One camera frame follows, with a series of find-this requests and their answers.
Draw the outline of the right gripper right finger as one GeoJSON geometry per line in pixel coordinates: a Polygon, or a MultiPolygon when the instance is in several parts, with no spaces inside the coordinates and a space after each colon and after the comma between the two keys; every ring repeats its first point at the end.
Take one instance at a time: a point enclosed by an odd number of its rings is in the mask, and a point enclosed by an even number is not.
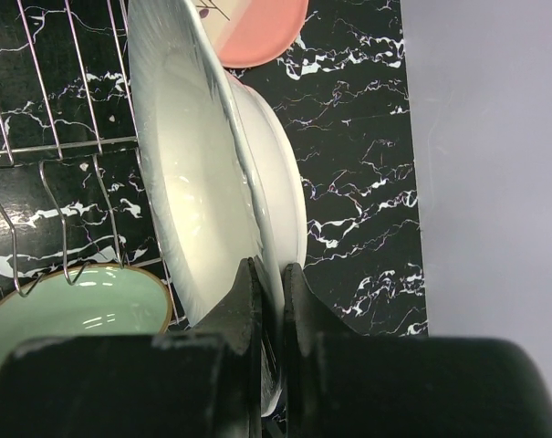
{"type": "Polygon", "coordinates": [[[550,437],[535,363],[501,339],[363,336],[284,274],[291,437],[550,437]]]}

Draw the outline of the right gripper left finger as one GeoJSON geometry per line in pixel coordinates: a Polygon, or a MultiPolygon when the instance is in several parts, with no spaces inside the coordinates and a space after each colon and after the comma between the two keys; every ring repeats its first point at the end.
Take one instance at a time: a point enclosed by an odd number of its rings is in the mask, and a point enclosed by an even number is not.
{"type": "Polygon", "coordinates": [[[189,330],[28,341],[0,370],[0,437],[258,437],[261,331],[244,259],[189,330]]]}

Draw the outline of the pale green bowl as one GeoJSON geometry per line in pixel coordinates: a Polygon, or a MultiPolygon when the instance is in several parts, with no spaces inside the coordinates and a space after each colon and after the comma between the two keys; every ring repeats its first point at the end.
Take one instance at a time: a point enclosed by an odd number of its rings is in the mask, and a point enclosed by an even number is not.
{"type": "Polygon", "coordinates": [[[87,265],[45,276],[26,295],[0,300],[0,368],[21,343],[36,338],[164,332],[172,317],[169,289],[154,274],[116,264],[87,265]]]}

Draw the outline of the white grey rimmed plate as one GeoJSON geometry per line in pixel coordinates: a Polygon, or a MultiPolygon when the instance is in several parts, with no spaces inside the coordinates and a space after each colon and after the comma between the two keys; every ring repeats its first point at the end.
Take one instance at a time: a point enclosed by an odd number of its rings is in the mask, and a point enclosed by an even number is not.
{"type": "Polygon", "coordinates": [[[297,160],[275,112],[227,73],[190,1],[128,6],[130,87],[142,178],[163,258],[191,325],[243,259],[266,292],[261,410],[283,390],[283,275],[307,256],[297,160]]]}

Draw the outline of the pink cream floral plate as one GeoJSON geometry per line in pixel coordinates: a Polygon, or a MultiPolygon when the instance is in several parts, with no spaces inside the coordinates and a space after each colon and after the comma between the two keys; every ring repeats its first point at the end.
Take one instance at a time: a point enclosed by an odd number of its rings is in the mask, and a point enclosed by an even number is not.
{"type": "Polygon", "coordinates": [[[221,65],[253,68],[289,49],[305,24],[308,0],[193,2],[221,65]]]}

